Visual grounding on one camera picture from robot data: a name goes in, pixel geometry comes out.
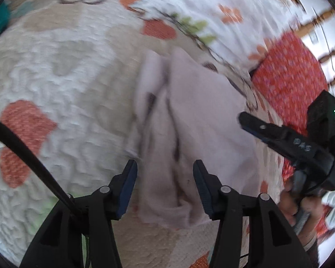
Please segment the person's right hand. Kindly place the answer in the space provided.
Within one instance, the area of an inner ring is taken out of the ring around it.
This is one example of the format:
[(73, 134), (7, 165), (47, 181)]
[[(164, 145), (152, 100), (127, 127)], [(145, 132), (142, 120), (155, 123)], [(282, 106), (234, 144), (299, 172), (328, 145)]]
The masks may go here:
[(292, 187), (292, 180), (288, 179), (284, 184), (284, 189), (280, 193), (278, 207), (291, 226), (295, 225), (296, 214), (300, 208), (309, 213), (309, 218), (298, 234), (298, 239), (303, 246), (310, 246), (316, 240), (316, 226), (323, 215), (321, 199), (319, 197), (306, 197), (298, 205), (290, 193)]

